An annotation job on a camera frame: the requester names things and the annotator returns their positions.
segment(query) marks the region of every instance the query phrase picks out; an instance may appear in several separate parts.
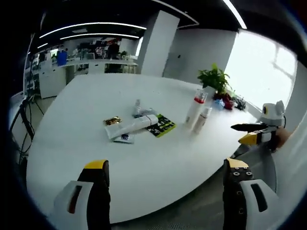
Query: white tube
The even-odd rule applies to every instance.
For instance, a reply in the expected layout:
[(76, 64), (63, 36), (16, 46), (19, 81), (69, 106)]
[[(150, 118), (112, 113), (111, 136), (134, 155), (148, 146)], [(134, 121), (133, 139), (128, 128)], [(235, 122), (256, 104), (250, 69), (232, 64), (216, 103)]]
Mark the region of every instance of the white tube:
[(118, 124), (106, 126), (105, 129), (109, 139), (112, 139), (125, 133), (152, 126), (156, 123), (158, 123), (158, 118), (155, 115), (148, 115), (135, 118), (133, 121), (123, 121)]

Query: gray carpet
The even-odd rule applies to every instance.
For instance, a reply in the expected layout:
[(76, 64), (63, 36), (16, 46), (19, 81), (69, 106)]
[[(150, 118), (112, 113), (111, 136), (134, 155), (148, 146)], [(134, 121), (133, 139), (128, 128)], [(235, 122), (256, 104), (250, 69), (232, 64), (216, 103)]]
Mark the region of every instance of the gray carpet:
[[(238, 160), (246, 162), (255, 179), (262, 179), (273, 191), (276, 174), (270, 152), (259, 147), (246, 152), (242, 146), (236, 152)], [(223, 229), (223, 169), (193, 192), (177, 202), (138, 219), (112, 226), (113, 230), (218, 230)]]

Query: white table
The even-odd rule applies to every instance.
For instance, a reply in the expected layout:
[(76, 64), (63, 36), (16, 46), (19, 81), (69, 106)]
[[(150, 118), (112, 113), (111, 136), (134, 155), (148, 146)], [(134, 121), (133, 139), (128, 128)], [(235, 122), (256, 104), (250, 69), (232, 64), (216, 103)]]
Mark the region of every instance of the white table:
[[(108, 159), (110, 221), (134, 219), (159, 210), (188, 194), (238, 148), (244, 134), (231, 125), (254, 122), (249, 113), (213, 110), (203, 130), (194, 135), (183, 125), (195, 90), (179, 80), (132, 74), (75, 77), (43, 117), (27, 166), (27, 188), (46, 215), (56, 195), (77, 180), (85, 164)], [(160, 138), (138, 132), (134, 144), (111, 142), (103, 120), (132, 120), (136, 99), (177, 124)]]

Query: white pillar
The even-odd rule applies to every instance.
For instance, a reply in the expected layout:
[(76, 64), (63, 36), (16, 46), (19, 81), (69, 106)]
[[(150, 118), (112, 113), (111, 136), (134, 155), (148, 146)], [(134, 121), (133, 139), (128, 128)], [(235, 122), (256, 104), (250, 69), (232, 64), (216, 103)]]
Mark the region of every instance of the white pillar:
[(137, 60), (141, 74), (162, 77), (179, 18), (159, 11), (147, 23)]

